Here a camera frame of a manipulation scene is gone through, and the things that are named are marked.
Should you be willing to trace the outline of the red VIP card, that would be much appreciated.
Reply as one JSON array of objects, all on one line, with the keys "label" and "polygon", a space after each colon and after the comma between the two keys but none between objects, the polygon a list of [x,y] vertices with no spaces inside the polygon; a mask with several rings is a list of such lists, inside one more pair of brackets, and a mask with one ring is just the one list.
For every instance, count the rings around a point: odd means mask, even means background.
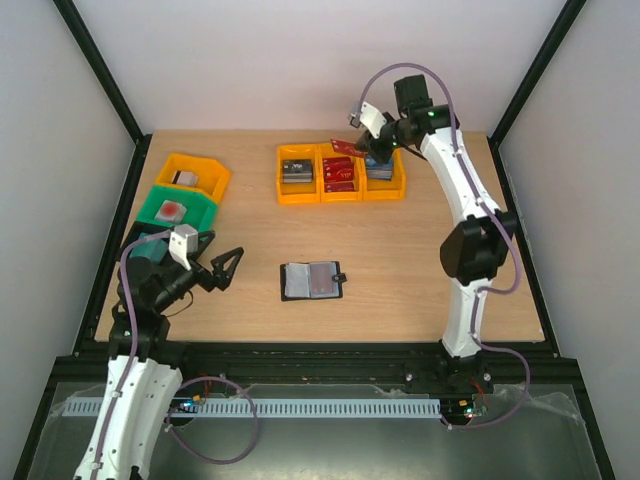
[{"label": "red VIP card", "polygon": [[365,153],[358,150],[354,143],[338,139],[331,139],[330,143],[335,153],[360,158],[363,158],[365,156]]}]

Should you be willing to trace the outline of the black card holder wallet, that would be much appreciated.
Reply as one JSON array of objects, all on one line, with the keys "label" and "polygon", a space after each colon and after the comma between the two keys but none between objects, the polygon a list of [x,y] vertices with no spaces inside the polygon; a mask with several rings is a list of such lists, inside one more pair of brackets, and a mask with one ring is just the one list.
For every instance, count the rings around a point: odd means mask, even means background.
[{"label": "black card holder wallet", "polygon": [[282,302],[316,301],[343,297],[346,274],[337,261],[289,262],[280,265]]}]

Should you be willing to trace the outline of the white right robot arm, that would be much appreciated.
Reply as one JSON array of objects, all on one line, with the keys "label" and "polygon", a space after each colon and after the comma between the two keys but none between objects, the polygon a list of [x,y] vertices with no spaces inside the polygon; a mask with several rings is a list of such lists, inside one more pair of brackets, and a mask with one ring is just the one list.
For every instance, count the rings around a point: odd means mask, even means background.
[{"label": "white right robot arm", "polygon": [[486,299],[513,245],[518,220],[500,209],[484,187],[464,145],[453,103],[437,105],[424,75],[395,82],[398,114],[383,113],[360,98],[350,122],[362,129],[357,150],[377,163],[390,161],[398,149],[413,152],[433,169],[453,219],[453,229],[439,250],[451,280],[451,300],[441,354],[434,377],[450,392],[484,380],[481,327]]}]

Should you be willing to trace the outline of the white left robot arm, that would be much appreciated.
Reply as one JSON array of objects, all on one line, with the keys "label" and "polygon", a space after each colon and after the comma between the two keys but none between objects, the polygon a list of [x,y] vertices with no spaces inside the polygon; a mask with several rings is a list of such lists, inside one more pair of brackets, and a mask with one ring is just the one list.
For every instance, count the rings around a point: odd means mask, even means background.
[{"label": "white left robot arm", "polygon": [[77,479],[145,479],[183,374],[183,344],[168,340],[166,310],[194,287],[226,290],[244,250],[199,255],[214,239],[183,224],[148,234],[121,251],[119,302],[112,310],[105,390]]}]

